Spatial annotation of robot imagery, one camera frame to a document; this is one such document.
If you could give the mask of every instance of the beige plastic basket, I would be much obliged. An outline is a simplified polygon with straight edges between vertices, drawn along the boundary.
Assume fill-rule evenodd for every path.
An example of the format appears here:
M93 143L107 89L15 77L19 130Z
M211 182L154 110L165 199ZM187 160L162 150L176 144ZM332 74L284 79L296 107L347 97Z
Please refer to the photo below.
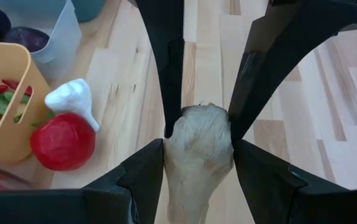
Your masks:
M0 165L15 164L31 152L32 124L41 121L49 111L44 103L50 88L30 57L28 50L18 44L0 43L0 84L2 79L20 81L17 90L0 120ZM19 123L13 119L28 86L32 96Z

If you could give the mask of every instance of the clear plastic container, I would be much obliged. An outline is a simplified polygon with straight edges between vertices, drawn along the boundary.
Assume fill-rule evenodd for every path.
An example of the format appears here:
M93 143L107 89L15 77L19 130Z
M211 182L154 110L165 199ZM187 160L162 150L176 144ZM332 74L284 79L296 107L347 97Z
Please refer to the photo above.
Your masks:
M50 36L46 47L31 53L48 82L67 74L81 39L71 0L0 0L0 10L10 18L12 27L31 27Z

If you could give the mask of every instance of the white fur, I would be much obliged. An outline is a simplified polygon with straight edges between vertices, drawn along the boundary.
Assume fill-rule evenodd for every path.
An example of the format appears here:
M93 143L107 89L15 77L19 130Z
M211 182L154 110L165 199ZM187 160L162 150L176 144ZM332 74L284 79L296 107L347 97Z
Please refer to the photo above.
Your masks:
M205 223L209 199L233 167L227 111L213 104L185 110L164 149L169 222Z
M69 81L45 97L45 104L54 112L73 112L79 114L98 131L100 126L91 114L91 91L87 82L78 78Z

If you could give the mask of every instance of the toy tomato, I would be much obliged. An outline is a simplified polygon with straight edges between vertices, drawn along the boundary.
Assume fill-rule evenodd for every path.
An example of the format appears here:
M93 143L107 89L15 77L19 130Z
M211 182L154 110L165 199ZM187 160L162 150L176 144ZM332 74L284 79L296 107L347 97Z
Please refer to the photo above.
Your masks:
M30 137L30 146L40 163L59 171L82 166L93 154L95 142L94 129L75 113L48 120Z

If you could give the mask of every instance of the wooden floor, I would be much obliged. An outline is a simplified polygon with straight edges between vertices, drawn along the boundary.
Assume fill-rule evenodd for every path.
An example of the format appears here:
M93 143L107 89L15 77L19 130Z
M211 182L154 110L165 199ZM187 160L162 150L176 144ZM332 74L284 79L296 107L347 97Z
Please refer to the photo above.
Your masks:
M183 105L228 108L251 21L267 1L185 0ZM101 124L90 161L72 172L35 172L51 188L82 187L117 166L164 130L152 49L138 9L107 0L81 25L72 73L86 78ZM357 189L357 31L340 33L309 53L280 85L244 137L257 146L349 189ZM167 184L156 223L167 223ZM207 223L252 223L233 170L210 200Z

